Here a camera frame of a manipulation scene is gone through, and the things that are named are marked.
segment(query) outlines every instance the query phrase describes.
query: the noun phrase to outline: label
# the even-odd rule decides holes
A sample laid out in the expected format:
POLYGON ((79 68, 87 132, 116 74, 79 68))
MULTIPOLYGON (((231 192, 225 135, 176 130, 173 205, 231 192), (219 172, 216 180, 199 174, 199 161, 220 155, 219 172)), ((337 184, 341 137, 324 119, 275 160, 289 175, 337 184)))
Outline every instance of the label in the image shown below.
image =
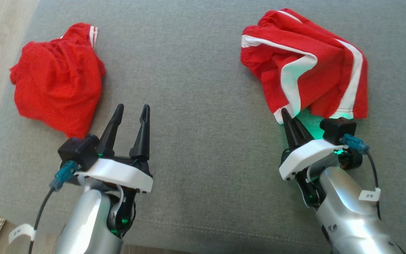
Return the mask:
POLYGON ((8 235, 8 244, 11 244, 15 238, 20 235, 29 235, 31 237, 31 241, 35 239, 36 231, 34 228, 29 224, 23 224, 18 226, 16 229, 12 230, 11 233, 8 235))
POLYGON ((375 191, 362 190, 358 199, 377 202, 380 198, 380 192, 381 190, 379 188, 375 188, 375 191))

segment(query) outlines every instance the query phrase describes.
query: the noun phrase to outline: gray fabric surface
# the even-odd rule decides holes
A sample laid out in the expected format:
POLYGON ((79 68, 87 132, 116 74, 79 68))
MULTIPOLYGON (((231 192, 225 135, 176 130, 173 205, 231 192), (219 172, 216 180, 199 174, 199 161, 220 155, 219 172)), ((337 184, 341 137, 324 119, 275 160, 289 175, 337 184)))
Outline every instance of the gray fabric surface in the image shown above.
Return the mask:
MULTIPOLYGON (((101 135, 125 104, 116 153, 134 143, 151 106, 153 191, 137 198, 126 242, 195 253, 327 253, 296 183, 280 179, 284 130, 261 85, 239 61, 244 27, 268 10, 292 8, 360 48, 369 62, 369 118, 357 134, 372 148, 385 227, 406 249, 406 1, 42 0, 25 42, 61 36, 77 22, 99 27, 106 64, 91 132, 101 135)), ((302 112, 317 132, 319 118, 302 112)), ((0 111, 0 213, 34 223, 66 140, 18 115, 8 83, 0 111)), ((373 187, 368 163, 352 172, 373 187)), ((65 186, 40 230, 60 232, 81 194, 65 186)))

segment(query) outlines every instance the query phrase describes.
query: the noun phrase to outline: cable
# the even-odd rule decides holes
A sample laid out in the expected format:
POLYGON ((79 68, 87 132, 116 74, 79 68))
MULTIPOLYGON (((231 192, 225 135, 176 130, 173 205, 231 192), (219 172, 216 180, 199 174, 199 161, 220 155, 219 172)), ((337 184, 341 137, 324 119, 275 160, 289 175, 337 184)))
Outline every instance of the cable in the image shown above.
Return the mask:
MULTIPOLYGON (((367 154, 367 156, 369 158, 369 161, 371 162, 372 173, 374 174, 375 188, 378 188, 379 187, 379 180, 377 179, 377 169, 375 168, 374 159, 372 159, 372 155, 369 152, 369 149, 366 150, 366 154, 367 154)), ((377 201, 377 216, 379 217, 379 220, 382 220, 382 217, 380 216, 380 205, 379 205, 378 201, 377 201)))
MULTIPOLYGON (((38 224, 40 222, 40 217, 42 216, 43 209, 45 208, 45 205, 47 204, 47 201, 48 201, 48 199, 50 199, 51 194, 53 192, 54 192, 54 188, 51 188, 50 191, 48 192, 47 196, 43 200, 42 205, 40 206, 40 209, 39 209, 38 214, 37 214, 37 219, 35 220, 35 224, 34 224, 34 231, 37 231, 37 227, 38 227, 38 224)), ((32 240, 31 243, 29 244, 28 254, 32 253, 32 247, 33 246, 34 246, 34 240, 32 240)))
POLYGON ((401 252, 402 252, 403 254, 406 254, 405 251, 398 245, 398 243, 396 243, 396 245, 398 246, 398 248, 401 250, 401 252))

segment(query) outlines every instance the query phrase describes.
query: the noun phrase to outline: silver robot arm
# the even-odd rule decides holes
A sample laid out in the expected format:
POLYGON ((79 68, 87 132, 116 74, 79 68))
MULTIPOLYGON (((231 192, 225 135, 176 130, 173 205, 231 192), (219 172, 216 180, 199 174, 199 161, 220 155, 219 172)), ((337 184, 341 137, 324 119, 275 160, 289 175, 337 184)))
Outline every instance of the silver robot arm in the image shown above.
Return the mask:
POLYGON ((57 254, 119 254, 122 238, 107 226, 111 199, 99 190, 82 194, 74 212, 61 233, 57 254))
POLYGON ((324 119, 320 125, 324 138, 315 140, 286 109, 282 116, 289 149, 283 152, 280 174, 283 180, 298 183, 303 202, 316 211, 332 253, 404 253, 383 230, 378 201, 361 198, 363 189, 345 172, 359 167, 363 152, 369 150, 353 136, 356 124, 324 119))
POLYGON ((119 104, 100 140, 94 135, 71 138, 58 150, 61 167, 70 161, 80 166, 68 182, 83 186, 84 193, 61 233, 57 254, 119 254, 135 219, 136 194, 151 192, 150 107, 143 108, 129 157, 115 156, 113 151, 122 114, 119 104))
POLYGON ((358 199, 362 188, 347 172, 329 167, 319 180, 326 196, 316 218, 333 254, 402 254, 383 230, 375 202, 358 199))

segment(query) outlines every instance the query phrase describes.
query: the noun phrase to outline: red cloth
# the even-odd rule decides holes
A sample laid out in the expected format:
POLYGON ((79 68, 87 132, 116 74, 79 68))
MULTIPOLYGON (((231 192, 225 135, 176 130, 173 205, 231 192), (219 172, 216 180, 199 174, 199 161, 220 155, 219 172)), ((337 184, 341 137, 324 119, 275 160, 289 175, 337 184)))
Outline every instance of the red cloth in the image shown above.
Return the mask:
POLYGON ((67 137, 82 138, 100 99, 103 62, 93 51, 98 28, 72 25, 63 37, 29 42, 10 69, 18 112, 37 119, 67 137))
POLYGON ((322 117, 367 117, 367 61, 345 39, 285 8, 246 27, 241 46, 280 124, 282 108, 292 116, 309 107, 322 117))

